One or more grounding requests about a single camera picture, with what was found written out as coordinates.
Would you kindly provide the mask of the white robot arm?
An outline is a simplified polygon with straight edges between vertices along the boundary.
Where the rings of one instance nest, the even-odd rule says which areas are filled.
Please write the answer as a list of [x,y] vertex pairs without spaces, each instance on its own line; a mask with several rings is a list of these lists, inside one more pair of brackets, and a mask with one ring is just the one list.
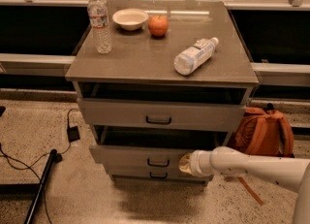
[[181,157],[181,172],[191,176],[250,175],[298,194],[293,224],[310,224],[310,160],[248,155],[227,146],[195,150]]

